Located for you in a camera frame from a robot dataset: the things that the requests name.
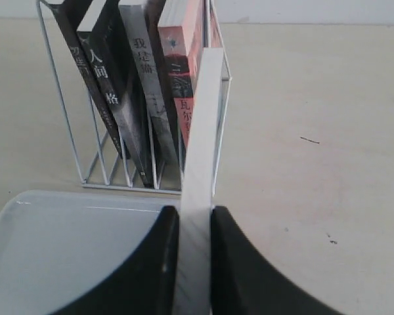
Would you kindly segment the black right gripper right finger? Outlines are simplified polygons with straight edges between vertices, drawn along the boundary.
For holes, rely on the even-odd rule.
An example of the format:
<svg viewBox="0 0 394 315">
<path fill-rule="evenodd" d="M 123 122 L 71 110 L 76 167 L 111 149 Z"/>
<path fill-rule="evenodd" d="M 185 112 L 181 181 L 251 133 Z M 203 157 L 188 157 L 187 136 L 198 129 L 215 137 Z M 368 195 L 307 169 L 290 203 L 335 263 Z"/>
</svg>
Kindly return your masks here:
<svg viewBox="0 0 394 315">
<path fill-rule="evenodd" d="M 213 209 L 210 232 L 213 314 L 339 314 L 266 260 L 227 207 Z"/>
</svg>

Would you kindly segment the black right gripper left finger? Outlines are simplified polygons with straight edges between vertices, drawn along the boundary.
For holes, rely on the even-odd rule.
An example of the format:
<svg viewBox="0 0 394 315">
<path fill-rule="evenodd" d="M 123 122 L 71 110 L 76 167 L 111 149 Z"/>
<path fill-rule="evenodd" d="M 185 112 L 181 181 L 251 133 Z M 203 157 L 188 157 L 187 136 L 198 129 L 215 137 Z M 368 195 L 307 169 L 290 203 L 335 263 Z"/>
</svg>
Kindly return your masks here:
<svg viewBox="0 0 394 315">
<path fill-rule="evenodd" d="M 177 274 L 179 214 L 160 211 L 139 246 L 97 286 L 55 314 L 171 314 Z"/>
</svg>

